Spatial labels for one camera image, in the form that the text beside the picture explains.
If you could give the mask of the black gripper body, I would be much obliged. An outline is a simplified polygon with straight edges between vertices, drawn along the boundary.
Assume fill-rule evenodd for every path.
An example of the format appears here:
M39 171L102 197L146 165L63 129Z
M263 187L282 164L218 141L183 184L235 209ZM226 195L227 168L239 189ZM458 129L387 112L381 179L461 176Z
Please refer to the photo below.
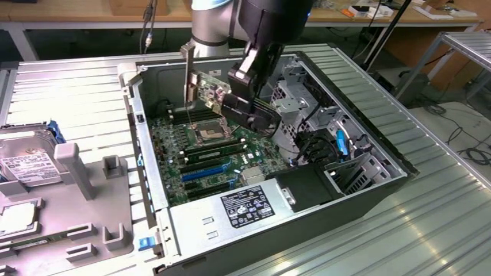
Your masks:
M285 45L301 36L311 1L234 1L231 37L253 45Z

